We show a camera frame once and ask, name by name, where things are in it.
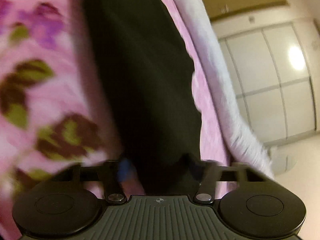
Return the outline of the black zip jacket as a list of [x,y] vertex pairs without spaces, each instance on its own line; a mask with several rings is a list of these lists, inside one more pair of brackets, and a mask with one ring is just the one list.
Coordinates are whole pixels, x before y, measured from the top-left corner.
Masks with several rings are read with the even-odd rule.
[[193,194],[201,115],[194,62],[161,0],[83,0],[95,62],[123,147],[148,195]]

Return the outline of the pink rose bedsheet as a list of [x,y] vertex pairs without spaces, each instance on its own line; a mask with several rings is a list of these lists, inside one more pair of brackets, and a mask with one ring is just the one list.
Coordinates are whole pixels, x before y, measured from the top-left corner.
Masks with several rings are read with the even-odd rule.
[[76,163],[122,148],[102,92],[82,0],[1,0],[1,239],[14,200]]

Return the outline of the white striped duvet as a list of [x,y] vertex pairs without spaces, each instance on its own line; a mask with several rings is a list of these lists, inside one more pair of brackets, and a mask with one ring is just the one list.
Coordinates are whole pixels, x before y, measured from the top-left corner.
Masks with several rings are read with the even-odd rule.
[[202,0],[174,0],[191,35],[217,112],[223,139],[235,161],[274,178],[263,144],[242,118],[217,36]]

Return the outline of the white wardrobe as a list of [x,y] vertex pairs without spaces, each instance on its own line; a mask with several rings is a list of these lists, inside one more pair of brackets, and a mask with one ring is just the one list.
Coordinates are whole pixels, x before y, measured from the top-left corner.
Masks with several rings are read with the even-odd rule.
[[319,132],[319,32],[301,18],[218,38],[244,120],[265,145]]

